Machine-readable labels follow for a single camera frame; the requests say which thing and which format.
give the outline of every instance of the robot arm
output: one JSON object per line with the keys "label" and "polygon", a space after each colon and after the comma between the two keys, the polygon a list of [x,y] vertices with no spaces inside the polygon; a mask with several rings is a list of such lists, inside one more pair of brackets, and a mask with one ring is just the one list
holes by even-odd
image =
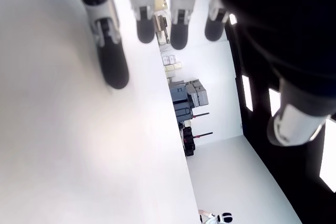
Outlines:
{"label": "robot arm", "polygon": [[[121,89],[127,85],[129,73],[113,0],[82,1],[98,37],[105,80]],[[233,12],[247,38],[279,76],[281,108],[268,125],[268,138],[275,145],[294,146],[312,140],[320,125],[336,112],[335,9],[332,2],[324,2],[211,0],[209,7],[204,7],[209,8],[205,27],[209,40],[221,37],[229,12]],[[171,0],[171,44],[175,49],[187,44],[194,3],[195,0]],[[154,37],[154,0],[131,0],[131,4],[138,38],[150,43]]]}

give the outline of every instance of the gray equipment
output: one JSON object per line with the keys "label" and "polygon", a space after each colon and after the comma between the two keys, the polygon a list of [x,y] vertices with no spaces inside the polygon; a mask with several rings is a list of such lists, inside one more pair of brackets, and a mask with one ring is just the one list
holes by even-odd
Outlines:
{"label": "gray equipment", "polygon": [[206,90],[199,80],[172,82],[169,88],[178,123],[192,119],[193,108],[209,104]]}

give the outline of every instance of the black fingertip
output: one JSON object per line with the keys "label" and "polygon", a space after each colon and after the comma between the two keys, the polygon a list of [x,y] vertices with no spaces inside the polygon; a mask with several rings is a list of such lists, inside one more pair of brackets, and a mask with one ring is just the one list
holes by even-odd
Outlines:
{"label": "black fingertip", "polygon": [[205,25],[205,37],[210,41],[217,41],[221,38],[224,30],[224,23],[212,21],[208,18]]}
{"label": "black fingertip", "polygon": [[185,48],[188,42],[188,25],[172,25],[170,43],[176,50]]}
{"label": "black fingertip", "polygon": [[115,89],[123,89],[129,81],[129,72],[122,43],[114,44],[105,40],[104,47],[99,48],[99,62],[104,79]]}
{"label": "black fingertip", "polygon": [[142,43],[148,44],[154,38],[154,22],[152,19],[143,19],[141,21],[136,21],[136,30],[138,32],[139,41]]}

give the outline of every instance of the light fixture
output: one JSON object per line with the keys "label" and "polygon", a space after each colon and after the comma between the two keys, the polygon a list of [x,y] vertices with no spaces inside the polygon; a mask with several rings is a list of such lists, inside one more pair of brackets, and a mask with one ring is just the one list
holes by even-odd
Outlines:
{"label": "light fixture", "polygon": [[242,76],[246,107],[253,111],[250,80],[247,76]]}
{"label": "light fixture", "polygon": [[320,171],[320,178],[329,186],[329,188],[336,192],[336,122],[327,119],[325,123],[324,147],[322,165]]}
{"label": "light fixture", "polygon": [[237,23],[237,18],[236,18],[236,16],[234,14],[230,14],[229,17],[230,17],[230,23],[231,23],[231,25],[234,25],[234,24]]}
{"label": "light fixture", "polygon": [[269,91],[269,101],[271,103],[271,114],[272,116],[275,115],[275,113],[280,108],[280,101],[281,101],[281,94],[278,91],[275,91],[274,89],[268,89]]}

